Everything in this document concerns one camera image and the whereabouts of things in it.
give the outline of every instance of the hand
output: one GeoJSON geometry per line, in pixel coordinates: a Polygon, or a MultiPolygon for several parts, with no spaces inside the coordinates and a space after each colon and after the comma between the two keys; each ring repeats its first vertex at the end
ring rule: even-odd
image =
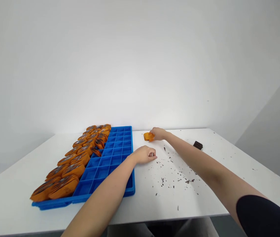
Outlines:
{"type": "Polygon", "coordinates": [[[157,141],[164,140],[168,133],[163,128],[158,128],[158,127],[152,128],[152,130],[150,132],[154,134],[154,140],[157,140],[157,141]]]}
{"type": "Polygon", "coordinates": [[[157,158],[155,149],[148,146],[142,146],[136,149],[131,155],[132,159],[135,159],[137,164],[145,164],[153,161],[157,158]]]}

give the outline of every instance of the human arm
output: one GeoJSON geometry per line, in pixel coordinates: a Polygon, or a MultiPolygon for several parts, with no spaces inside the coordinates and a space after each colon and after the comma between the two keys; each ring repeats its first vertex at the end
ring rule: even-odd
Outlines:
{"type": "Polygon", "coordinates": [[[155,140],[166,140],[176,150],[186,164],[208,184],[240,226],[236,212],[238,200],[245,195],[266,198],[218,161],[170,132],[153,128],[151,133],[155,135],[155,140]]]}
{"type": "Polygon", "coordinates": [[[142,146],[129,155],[94,191],[62,237],[100,236],[118,209],[136,164],[155,160],[155,149],[142,146]]]}

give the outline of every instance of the orange part in hand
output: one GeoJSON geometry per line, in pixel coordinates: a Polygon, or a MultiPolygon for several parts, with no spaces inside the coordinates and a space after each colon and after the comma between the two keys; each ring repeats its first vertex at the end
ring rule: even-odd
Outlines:
{"type": "Polygon", "coordinates": [[[152,142],[152,141],[154,141],[154,134],[153,133],[145,133],[145,134],[143,134],[143,136],[144,136],[144,140],[145,141],[149,141],[149,142],[152,142]]]}

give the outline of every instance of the black debris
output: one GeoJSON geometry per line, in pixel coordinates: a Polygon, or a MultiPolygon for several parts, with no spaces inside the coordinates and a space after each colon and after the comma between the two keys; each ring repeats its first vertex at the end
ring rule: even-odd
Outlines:
{"type": "Polygon", "coordinates": [[[196,147],[197,149],[201,150],[203,148],[203,145],[200,142],[195,141],[194,147],[196,147]]]}

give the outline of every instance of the left hand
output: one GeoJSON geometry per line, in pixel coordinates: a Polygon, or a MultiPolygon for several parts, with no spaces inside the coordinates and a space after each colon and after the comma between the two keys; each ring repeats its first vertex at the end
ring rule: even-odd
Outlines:
{"type": "Polygon", "coordinates": [[[157,158],[155,149],[148,146],[139,147],[130,156],[136,160],[137,164],[146,164],[157,158]]]}

